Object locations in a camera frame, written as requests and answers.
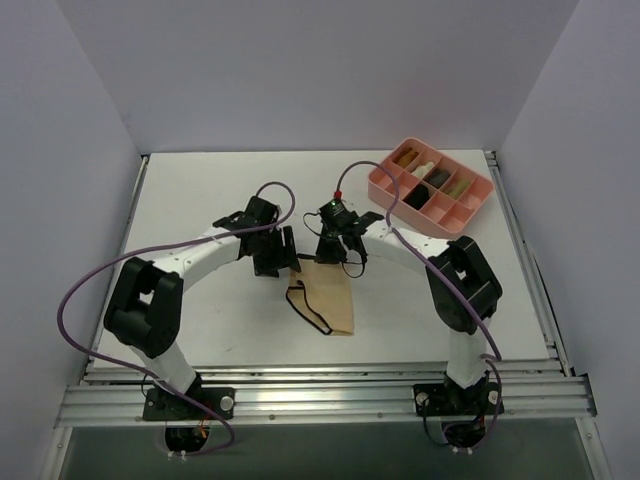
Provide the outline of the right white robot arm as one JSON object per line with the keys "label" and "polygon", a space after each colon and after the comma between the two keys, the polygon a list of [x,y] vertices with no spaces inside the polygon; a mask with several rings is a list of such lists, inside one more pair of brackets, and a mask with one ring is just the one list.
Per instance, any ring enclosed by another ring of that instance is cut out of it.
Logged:
{"label": "right white robot arm", "polygon": [[489,332],[502,287],[478,244],[468,236],[446,240],[391,224],[389,215],[358,215],[340,199],[318,210],[322,260],[337,263],[346,253],[363,262],[379,257],[426,274],[436,314],[449,328],[449,358],[444,400],[455,412],[469,411],[480,400],[478,382],[488,368],[488,350],[501,353]]}

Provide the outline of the beige underwear with navy trim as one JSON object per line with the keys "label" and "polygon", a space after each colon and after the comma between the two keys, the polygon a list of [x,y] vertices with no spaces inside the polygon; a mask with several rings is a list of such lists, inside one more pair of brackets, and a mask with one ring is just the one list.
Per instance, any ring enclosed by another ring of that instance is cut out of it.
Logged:
{"label": "beige underwear with navy trim", "polygon": [[299,260],[301,271],[290,271],[285,298],[291,308],[324,336],[354,334],[350,277],[339,265]]}

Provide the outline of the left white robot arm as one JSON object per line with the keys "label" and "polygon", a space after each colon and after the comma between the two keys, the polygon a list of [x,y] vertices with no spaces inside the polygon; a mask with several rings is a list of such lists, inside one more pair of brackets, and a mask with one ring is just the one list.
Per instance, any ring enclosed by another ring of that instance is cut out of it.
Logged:
{"label": "left white robot arm", "polygon": [[194,417],[202,395],[197,374],[177,344],[184,293],[218,268],[251,257],[257,276],[299,270],[293,230],[278,228],[278,206],[252,196],[243,211],[215,221],[187,245],[164,257],[134,255],[122,265],[103,318],[104,328],[131,348],[147,370],[169,387],[166,408]]}

